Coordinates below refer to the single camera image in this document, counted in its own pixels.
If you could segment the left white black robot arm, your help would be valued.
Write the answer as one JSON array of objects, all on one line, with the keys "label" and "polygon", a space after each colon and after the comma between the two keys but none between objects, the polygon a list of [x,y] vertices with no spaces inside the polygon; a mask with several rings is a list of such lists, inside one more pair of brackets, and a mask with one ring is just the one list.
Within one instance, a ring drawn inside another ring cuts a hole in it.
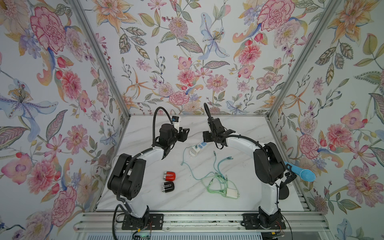
[{"label": "left white black robot arm", "polygon": [[[160,128],[156,135],[156,117],[159,111],[163,111],[168,120]],[[165,159],[174,148],[176,142],[185,142],[188,138],[189,129],[180,127],[179,117],[171,117],[163,107],[158,107],[153,115],[152,144],[151,146],[131,156],[121,154],[108,179],[107,188],[116,196],[120,203],[115,207],[112,220],[113,239],[118,238],[115,224],[117,222],[117,211],[121,210],[125,219],[131,223],[138,233],[151,225],[150,208],[139,200],[139,192],[143,185],[146,164],[148,161],[159,161]]]}]

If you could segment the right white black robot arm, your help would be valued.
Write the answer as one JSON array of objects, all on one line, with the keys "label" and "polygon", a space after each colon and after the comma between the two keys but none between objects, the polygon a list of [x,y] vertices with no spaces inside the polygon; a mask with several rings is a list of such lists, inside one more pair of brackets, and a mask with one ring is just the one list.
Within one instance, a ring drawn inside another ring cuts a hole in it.
[{"label": "right white black robot arm", "polygon": [[287,167],[274,143],[261,144],[249,137],[226,129],[220,119],[213,118],[209,106],[204,104],[209,131],[203,132],[206,143],[215,143],[218,149],[236,149],[254,160],[255,173],[262,183],[262,199],[257,213],[243,214],[241,226],[246,230],[284,230],[290,224],[280,209],[280,189]]}]

